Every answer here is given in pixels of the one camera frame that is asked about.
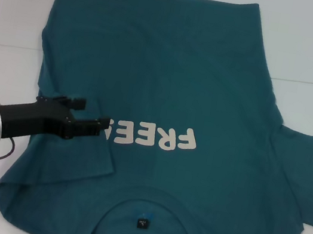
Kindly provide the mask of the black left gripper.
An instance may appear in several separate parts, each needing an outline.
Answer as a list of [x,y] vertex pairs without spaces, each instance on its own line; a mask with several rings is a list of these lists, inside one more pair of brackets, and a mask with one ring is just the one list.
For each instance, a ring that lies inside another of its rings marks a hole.
[[110,118],[76,120],[71,110],[84,110],[85,98],[38,96],[36,102],[0,105],[2,138],[53,134],[64,139],[99,136],[110,125]]

